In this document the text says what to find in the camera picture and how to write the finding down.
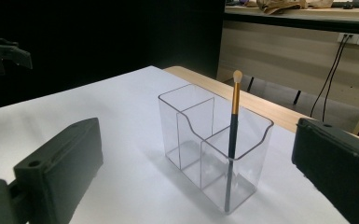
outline white table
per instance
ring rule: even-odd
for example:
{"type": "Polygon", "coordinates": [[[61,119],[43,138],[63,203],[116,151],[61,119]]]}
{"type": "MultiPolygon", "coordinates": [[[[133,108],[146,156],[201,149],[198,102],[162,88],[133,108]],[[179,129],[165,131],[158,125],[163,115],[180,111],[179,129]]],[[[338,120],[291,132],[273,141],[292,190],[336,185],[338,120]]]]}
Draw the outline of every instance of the white table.
{"type": "Polygon", "coordinates": [[[158,96],[188,84],[150,66],[0,108],[0,178],[68,125],[98,118],[104,165],[71,223],[348,223],[292,164],[275,125],[256,194],[226,216],[164,155],[158,96]]]}

